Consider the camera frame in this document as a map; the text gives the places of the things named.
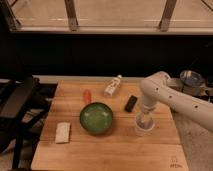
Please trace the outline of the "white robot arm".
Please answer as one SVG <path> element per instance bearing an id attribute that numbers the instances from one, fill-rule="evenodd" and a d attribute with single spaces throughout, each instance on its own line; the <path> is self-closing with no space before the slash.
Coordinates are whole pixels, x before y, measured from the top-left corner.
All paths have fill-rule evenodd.
<path id="1" fill-rule="evenodd" d="M 151 113 L 160 102 L 213 132 L 213 103 L 170 88 L 170 80 L 169 74 L 164 71 L 141 79 L 141 111 L 145 114 Z"/>

